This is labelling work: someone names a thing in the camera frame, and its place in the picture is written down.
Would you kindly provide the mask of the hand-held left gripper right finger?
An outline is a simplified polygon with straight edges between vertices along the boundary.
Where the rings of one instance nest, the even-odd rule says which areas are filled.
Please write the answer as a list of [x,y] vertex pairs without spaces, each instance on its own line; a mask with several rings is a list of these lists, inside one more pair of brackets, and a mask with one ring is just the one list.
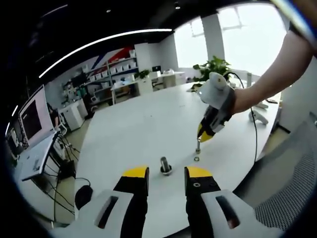
[[188,166],[186,213],[193,238],[279,238],[282,230],[256,219],[254,210],[229,190],[222,190],[208,170]]

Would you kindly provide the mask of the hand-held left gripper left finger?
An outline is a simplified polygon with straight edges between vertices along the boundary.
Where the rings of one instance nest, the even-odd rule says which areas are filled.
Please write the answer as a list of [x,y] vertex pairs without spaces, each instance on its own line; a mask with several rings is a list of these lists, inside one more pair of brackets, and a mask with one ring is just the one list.
[[123,173],[114,189],[92,198],[66,228],[49,232],[52,238],[140,238],[148,210],[149,167]]

